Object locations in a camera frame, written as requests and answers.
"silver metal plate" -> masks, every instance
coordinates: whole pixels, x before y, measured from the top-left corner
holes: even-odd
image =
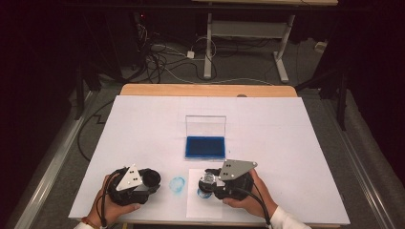
[[[218,179],[222,181],[236,179],[237,177],[249,172],[249,170],[255,168],[256,166],[257,163],[254,161],[228,159],[224,162]]]
[[[119,182],[117,186],[117,191],[137,187],[142,184],[142,178],[140,177],[140,174],[138,172],[137,166],[132,165],[129,167],[128,171],[122,178],[122,180]]]

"camera mount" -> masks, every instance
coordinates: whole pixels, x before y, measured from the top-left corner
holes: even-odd
[[[160,174],[155,170],[138,170],[137,166],[117,170],[108,186],[111,200],[121,206],[131,203],[144,204],[149,195],[160,188]]]
[[[242,200],[247,197],[246,192],[251,192],[254,183],[248,171],[256,166],[253,161],[228,159],[221,169],[206,169],[205,175],[200,178],[199,188],[204,193],[214,193],[218,199]]]

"hand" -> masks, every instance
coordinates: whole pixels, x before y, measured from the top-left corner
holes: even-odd
[[[257,175],[256,170],[251,169],[249,171],[249,173],[252,175],[254,183],[256,184],[257,189],[259,189],[260,194],[262,194],[263,202],[266,205],[268,215],[270,217],[272,217],[274,212],[276,211],[278,205],[271,198],[270,192],[268,191],[265,183]],[[257,189],[253,186],[252,194],[255,195],[256,197],[260,198],[260,195],[259,195],[259,192]],[[234,198],[224,198],[223,203],[227,204],[233,208],[244,208],[251,215],[261,217],[261,218],[265,217],[265,213],[263,211],[262,206],[259,204],[259,202],[256,201],[256,199],[254,199],[250,196],[247,196],[243,200],[237,200]]]
[[[101,226],[101,218],[99,217],[99,215],[97,213],[97,209],[98,209],[98,212],[101,213],[101,196],[103,194],[104,186],[107,185],[106,184],[107,178],[108,178],[108,176],[106,176],[104,178],[103,186],[98,191],[95,201],[93,203],[92,210],[90,210],[90,213],[87,216],[87,219],[97,227]],[[134,212],[135,210],[138,210],[139,208],[140,208],[140,204],[138,204],[138,203],[129,204],[126,206],[119,206],[110,199],[109,195],[106,195],[105,205],[104,205],[104,211],[105,211],[104,216],[107,219],[107,225],[115,222],[118,219],[118,217],[120,217],[121,215]]]

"wooden table edge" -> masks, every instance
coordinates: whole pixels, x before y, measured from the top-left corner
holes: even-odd
[[[126,84],[120,95],[297,97],[297,92],[291,86]]]

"table leg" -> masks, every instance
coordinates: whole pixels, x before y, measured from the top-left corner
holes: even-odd
[[[292,23],[294,22],[295,15],[291,15],[288,19],[288,23],[286,29],[284,30],[283,38],[280,44],[280,50],[278,52],[274,52],[274,61],[276,62],[276,67],[280,75],[280,79],[283,83],[288,83],[288,76],[286,72],[286,68],[284,67],[283,63],[283,54],[284,50],[286,49],[286,45],[288,42],[289,33],[291,32]]]
[[[211,64],[212,64],[211,38],[212,38],[212,13],[209,13],[206,26],[206,50],[205,50],[205,63],[203,67],[203,77],[205,79],[211,78]]]

